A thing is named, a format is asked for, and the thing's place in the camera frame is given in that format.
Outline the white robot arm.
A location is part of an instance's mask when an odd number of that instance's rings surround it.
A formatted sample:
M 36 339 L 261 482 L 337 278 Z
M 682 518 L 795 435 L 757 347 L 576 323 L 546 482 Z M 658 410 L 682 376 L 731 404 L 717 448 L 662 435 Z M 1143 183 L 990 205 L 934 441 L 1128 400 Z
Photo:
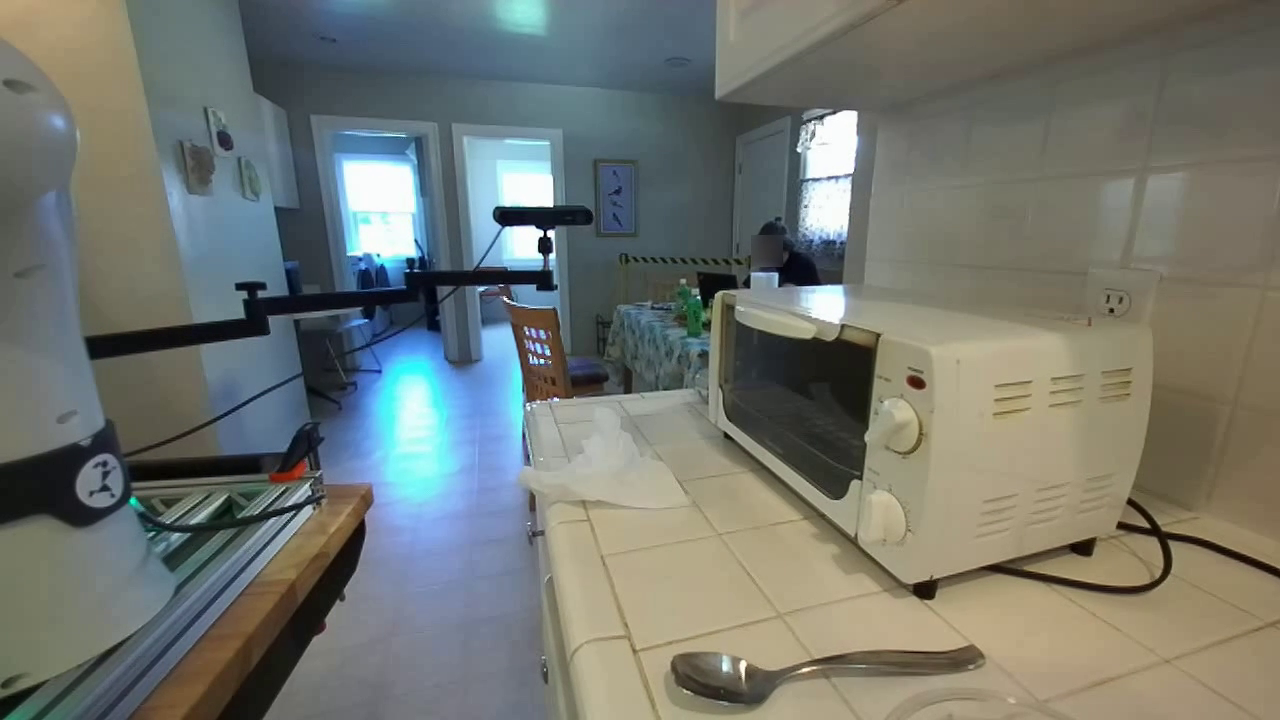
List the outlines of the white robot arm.
M 141 632 L 175 592 L 81 332 L 78 122 L 0 48 L 0 693 L 15 696 Z

